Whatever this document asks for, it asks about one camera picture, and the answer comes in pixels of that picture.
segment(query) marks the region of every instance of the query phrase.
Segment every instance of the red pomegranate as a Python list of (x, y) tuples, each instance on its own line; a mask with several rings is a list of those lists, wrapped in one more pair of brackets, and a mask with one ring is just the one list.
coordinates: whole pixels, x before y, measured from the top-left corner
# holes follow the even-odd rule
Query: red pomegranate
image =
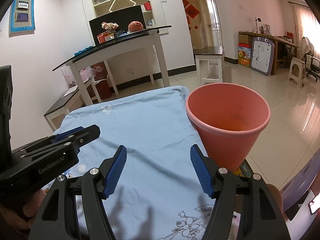
[(134, 32), (138, 32), (138, 31), (142, 31), (143, 30), (143, 25), (141, 22), (132, 22), (129, 24), (128, 26), (128, 30), (129, 32), (131, 33), (134, 33)]

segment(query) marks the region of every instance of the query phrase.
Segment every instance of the finger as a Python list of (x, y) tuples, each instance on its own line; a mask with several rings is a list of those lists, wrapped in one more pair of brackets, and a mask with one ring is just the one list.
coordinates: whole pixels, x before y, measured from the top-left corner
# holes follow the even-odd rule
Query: finger
[(34, 217), (45, 198), (45, 191), (40, 189), (29, 199), (29, 201), (23, 206), (22, 210), (26, 217)]
[(29, 229), (32, 228), (32, 225), (33, 225), (33, 222), (35, 221), (35, 218), (36, 218), (36, 217), (32, 217), (32, 218), (30, 218), (30, 219), (28, 220), (28, 227), (29, 227)]
[(6, 207), (1, 205), (0, 211), (2, 216), (4, 217), (5, 221), (8, 225), (12, 228), (19, 229), (19, 230), (27, 230), (29, 226), (25, 220), (19, 217), (16, 212), (7, 209)]

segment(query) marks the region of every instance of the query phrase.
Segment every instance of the black baseboard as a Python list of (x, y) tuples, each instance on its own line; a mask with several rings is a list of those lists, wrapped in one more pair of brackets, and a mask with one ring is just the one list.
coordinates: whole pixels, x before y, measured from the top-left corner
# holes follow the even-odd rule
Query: black baseboard
[(232, 64), (238, 64), (238, 59), (224, 57), (224, 61), (232, 63)]
[[(168, 70), (168, 75), (174, 76), (174, 75), (187, 73), (187, 72), (191, 72), (191, 71), (196, 71), (196, 70), (197, 70), (196, 65), (191, 65), (191, 66), (186, 66), (186, 67), (170, 69), (170, 70)], [(161, 78), (162, 78), (161, 72), (153, 74), (154, 80), (161, 79)], [(121, 83), (121, 84), (117, 85), (117, 89), (118, 89), (118, 91), (120, 91), (120, 90), (129, 88), (129, 87), (141, 85), (143, 83), (147, 83), (150, 81), (151, 81), (150, 76), (144, 76), (144, 77), (140, 77), (140, 78), (137, 78), (134, 80), (130, 80), (128, 82)], [(111, 87), (110, 90), (111, 90), (111, 93), (115, 92), (113, 87)]]

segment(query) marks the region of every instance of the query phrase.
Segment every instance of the screw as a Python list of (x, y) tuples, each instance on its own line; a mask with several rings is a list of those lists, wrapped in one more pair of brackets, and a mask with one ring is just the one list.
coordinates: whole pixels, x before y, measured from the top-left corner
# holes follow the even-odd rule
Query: screw
[(227, 174), (228, 170), (227, 170), (226, 168), (220, 168), (220, 169), (219, 169), (219, 172), (220, 172), (221, 174)]
[(59, 175), (59, 176), (57, 177), (57, 181), (64, 181), (64, 179), (65, 179), (65, 176), (64, 176), (64, 175)]
[(98, 172), (99, 172), (99, 169), (97, 169), (97, 168), (93, 168), (90, 170), (90, 174), (92, 174), (92, 175), (96, 175)]
[(261, 176), (260, 176), (258, 173), (253, 174), (252, 177), (253, 177), (255, 180), (260, 180), (260, 179), (261, 179)]

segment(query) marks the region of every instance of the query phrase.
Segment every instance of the pink plastic cup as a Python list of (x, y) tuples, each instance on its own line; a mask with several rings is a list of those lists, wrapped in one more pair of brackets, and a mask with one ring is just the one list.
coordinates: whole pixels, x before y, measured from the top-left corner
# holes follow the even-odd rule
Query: pink plastic cup
[(268, 103), (257, 92), (229, 83), (195, 89), (186, 109), (208, 156), (232, 172), (245, 160), (271, 115)]

